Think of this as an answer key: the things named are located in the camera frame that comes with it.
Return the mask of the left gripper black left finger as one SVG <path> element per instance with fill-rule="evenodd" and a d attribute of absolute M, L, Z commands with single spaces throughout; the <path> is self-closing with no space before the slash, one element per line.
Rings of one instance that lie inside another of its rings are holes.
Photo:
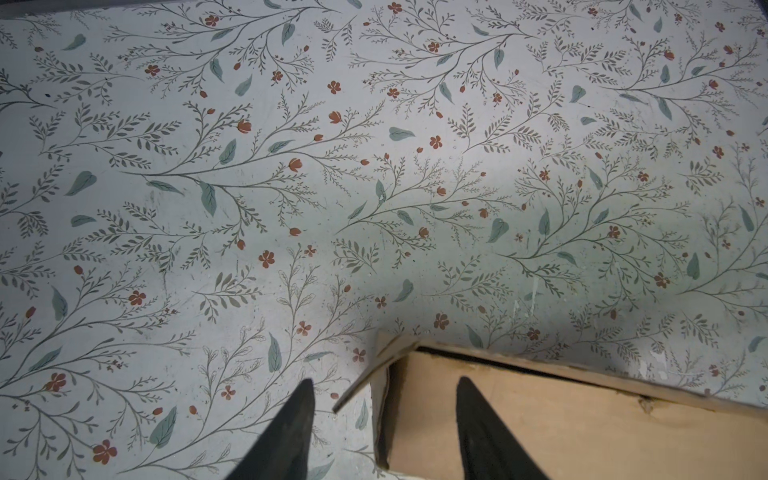
<path fill-rule="evenodd" d="M 313 381 L 299 382 L 227 480 L 305 480 L 315 414 Z"/>

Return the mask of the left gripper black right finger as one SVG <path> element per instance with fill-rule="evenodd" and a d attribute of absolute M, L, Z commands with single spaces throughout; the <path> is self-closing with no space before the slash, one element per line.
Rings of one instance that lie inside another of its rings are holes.
<path fill-rule="evenodd" d="M 468 377 L 457 385 L 456 421 L 465 479 L 547 479 Z"/>

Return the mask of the brown cardboard box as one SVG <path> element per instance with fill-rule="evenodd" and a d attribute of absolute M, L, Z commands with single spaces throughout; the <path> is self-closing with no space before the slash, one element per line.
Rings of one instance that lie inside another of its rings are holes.
<path fill-rule="evenodd" d="M 552 479 L 763 479 L 767 413 L 562 362 L 379 333 L 339 396 L 371 392 L 373 452 L 388 472 L 462 477 L 456 393 L 470 379 Z"/>

